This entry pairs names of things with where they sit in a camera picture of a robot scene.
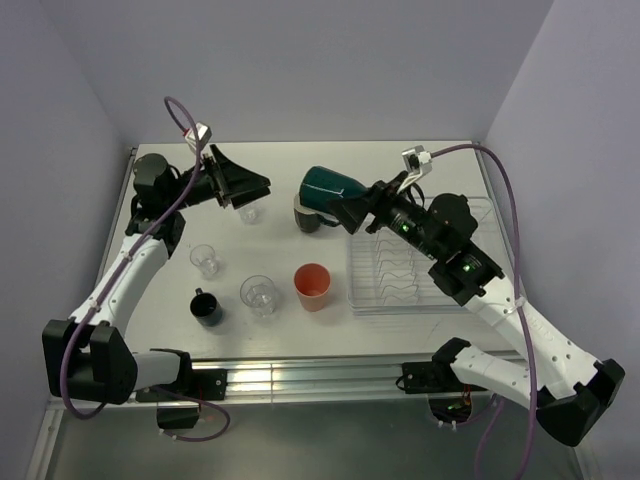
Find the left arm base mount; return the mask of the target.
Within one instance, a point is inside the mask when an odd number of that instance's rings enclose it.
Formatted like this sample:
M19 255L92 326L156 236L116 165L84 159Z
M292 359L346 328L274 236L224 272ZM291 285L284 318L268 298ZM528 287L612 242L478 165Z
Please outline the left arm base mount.
M175 435L182 440L188 439L184 430L192 429L199 420L204 420L206 411L215 410L222 415L221 428L212 437L217 438L225 433L231 424L230 414L215 401L222 401L226 396L228 370L224 368L193 370L186 380L178 380L167 385L146 387L135 394L139 403L166 403L170 401L187 401L194 407L157 407L156 423L163 434Z

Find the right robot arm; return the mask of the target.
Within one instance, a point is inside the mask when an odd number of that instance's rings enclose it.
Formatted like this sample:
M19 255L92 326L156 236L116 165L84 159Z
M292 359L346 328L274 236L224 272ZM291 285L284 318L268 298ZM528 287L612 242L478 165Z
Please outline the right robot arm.
M435 383L446 390L460 383L490 390L531 409L555 440L577 446L612 404L624 369L582 350L517 293L472 241L478 223L465 196L439 194L421 207L401 193L403 179L366 187L336 174L327 208L351 234L371 216L368 232L387 228L433 260L429 275L440 291L484 320L528 362L519 367L453 338L432 357Z

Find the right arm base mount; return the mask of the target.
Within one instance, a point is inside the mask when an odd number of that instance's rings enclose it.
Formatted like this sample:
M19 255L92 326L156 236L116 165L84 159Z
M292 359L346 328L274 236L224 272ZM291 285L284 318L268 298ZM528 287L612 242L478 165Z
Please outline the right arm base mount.
M461 383L443 365L432 362L405 362L395 386L405 394L452 394L428 401L429 408L437 420L446 423L467 421L472 413L472 387Z

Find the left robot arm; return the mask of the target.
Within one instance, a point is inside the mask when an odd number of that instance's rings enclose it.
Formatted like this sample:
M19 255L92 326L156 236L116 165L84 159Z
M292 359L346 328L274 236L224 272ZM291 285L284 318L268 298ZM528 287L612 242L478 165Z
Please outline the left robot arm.
M120 405L146 388L183 399L195 386L189 353L134 353L124 333L155 275L176 250L186 221L182 210L214 200L239 209L270 193L270 180L231 161L215 145L194 167L179 172L164 156L133 164L135 194L119 253L89 297L66 320L42 333L49 388L68 409L76 400Z

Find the dark green ceramic mug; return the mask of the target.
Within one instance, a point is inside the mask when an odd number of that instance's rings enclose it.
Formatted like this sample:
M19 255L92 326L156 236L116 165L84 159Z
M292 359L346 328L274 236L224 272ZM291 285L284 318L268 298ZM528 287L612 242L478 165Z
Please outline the dark green ceramic mug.
M359 181L321 166L310 168L294 196L294 219L303 233L314 233L321 226L342 227L329 209L329 202L361 196L368 188Z

